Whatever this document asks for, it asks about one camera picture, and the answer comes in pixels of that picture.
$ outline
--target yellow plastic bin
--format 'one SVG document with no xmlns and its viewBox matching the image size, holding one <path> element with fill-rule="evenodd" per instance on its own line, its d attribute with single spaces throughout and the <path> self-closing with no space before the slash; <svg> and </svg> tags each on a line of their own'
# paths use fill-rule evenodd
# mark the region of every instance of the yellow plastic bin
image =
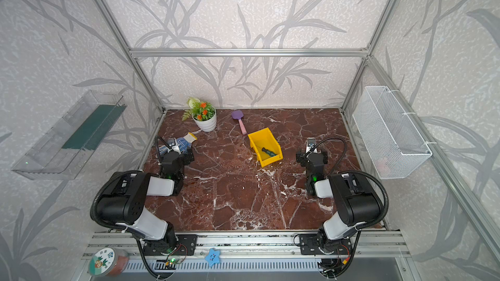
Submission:
<svg viewBox="0 0 500 281">
<path fill-rule="evenodd" d="M 258 132 L 248 134 L 250 139 L 250 146 L 253 147 L 255 153 L 257 153 L 257 159 L 260 162 L 260 166 L 264 167 L 271 163 L 280 161 L 283 159 L 283 153 L 281 152 L 281 147 L 278 141 L 274 138 L 269 128 L 264 128 Z M 262 148 L 266 148 L 274 153 L 276 156 L 270 157 L 268 154 L 262 151 Z"/>
</svg>

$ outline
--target blue star toy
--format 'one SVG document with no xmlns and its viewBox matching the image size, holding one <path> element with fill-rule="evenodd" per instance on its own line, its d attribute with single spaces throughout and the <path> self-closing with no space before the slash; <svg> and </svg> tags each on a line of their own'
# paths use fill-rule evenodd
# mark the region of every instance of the blue star toy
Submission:
<svg viewBox="0 0 500 281">
<path fill-rule="evenodd" d="M 209 266 L 212 267 L 214 264 L 218 264 L 221 261 L 219 260 L 219 255 L 221 251 L 216 251 L 214 248 L 210 249 L 209 254 L 205 257 L 205 260 L 209 262 Z"/>
</svg>

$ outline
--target pink handle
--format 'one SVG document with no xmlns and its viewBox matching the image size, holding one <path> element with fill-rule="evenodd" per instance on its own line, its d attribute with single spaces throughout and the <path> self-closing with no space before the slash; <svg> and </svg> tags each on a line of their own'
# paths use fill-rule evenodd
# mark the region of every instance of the pink handle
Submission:
<svg viewBox="0 0 500 281">
<path fill-rule="evenodd" d="M 241 119 L 239 119 L 238 121 L 240 122 L 241 133 L 246 135 L 247 130 L 245 129 L 245 126 L 243 125 L 243 121 Z"/>
</svg>

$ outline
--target white flower pot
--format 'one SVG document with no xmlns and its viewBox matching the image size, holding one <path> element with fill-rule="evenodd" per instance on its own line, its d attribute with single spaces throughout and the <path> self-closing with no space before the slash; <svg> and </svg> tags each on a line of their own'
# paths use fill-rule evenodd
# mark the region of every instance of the white flower pot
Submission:
<svg viewBox="0 0 500 281">
<path fill-rule="evenodd" d="M 194 115 L 191 115 L 192 119 L 195 121 L 196 125 L 204 132 L 211 132 L 216 128 L 217 125 L 217 110 L 214 113 L 214 117 L 206 121 L 199 121 L 195 119 Z"/>
</svg>

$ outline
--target acrylic shelf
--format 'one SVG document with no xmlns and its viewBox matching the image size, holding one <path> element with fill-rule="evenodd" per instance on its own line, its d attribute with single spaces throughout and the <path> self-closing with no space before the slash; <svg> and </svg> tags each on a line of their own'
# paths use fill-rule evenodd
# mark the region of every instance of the acrylic shelf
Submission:
<svg viewBox="0 0 500 281">
<path fill-rule="evenodd" d="M 12 170 L 32 180 L 72 180 L 127 106 L 92 90 L 43 135 Z"/>
</svg>

